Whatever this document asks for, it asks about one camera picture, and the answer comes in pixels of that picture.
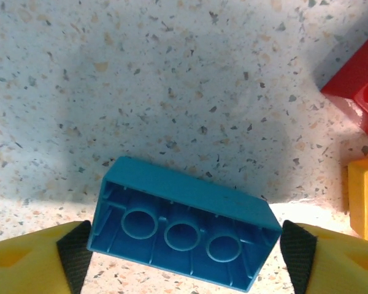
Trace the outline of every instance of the granite countertop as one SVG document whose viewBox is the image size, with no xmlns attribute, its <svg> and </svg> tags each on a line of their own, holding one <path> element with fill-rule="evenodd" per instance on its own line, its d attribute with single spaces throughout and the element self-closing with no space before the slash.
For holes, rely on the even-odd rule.
<svg viewBox="0 0 368 294">
<path fill-rule="evenodd" d="M 368 38 L 368 1 L 0 1 L 0 240 L 92 219 L 135 156 L 352 234 L 368 137 L 319 93 Z M 278 246 L 251 293 L 293 293 Z M 94 254 L 82 293 L 235 293 Z"/>
</svg>

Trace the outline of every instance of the red duplo brick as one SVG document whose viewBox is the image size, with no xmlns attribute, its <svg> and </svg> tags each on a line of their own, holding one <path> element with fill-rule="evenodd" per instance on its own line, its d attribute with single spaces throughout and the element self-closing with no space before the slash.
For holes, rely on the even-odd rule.
<svg viewBox="0 0 368 294">
<path fill-rule="evenodd" d="M 368 41 L 321 92 L 368 135 Z"/>
</svg>

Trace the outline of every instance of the yellow plastic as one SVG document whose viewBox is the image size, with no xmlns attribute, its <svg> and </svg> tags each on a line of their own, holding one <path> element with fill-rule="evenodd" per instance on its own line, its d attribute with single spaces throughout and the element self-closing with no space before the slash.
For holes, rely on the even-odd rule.
<svg viewBox="0 0 368 294">
<path fill-rule="evenodd" d="M 368 158 L 349 163 L 350 226 L 368 240 Z"/>
<path fill-rule="evenodd" d="M 305 294 L 368 294 L 368 241 L 298 225 L 318 237 Z"/>
<path fill-rule="evenodd" d="M 82 222 L 0 242 L 0 294 L 71 294 L 56 242 Z"/>
</svg>

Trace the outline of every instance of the red lego brick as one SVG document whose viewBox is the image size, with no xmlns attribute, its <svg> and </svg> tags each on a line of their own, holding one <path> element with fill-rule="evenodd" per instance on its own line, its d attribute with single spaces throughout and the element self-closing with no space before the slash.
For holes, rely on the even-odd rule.
<svg viewBox="0 0 368 294">
<path fill-rule="evenodd" d="M 368 41 L 321 92 L 368 135 Z"/>
</svg>

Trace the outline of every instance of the blue plastic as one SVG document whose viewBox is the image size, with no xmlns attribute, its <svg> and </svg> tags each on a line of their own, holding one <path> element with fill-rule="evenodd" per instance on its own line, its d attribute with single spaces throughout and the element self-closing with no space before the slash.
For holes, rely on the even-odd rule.
<svg viewBox="0 0 368 294">
<path fill-rule="evenodd" d="M 280 234 L 264 200 L 121 157 L 88 249 L 247 292 Z"/>
</svg>

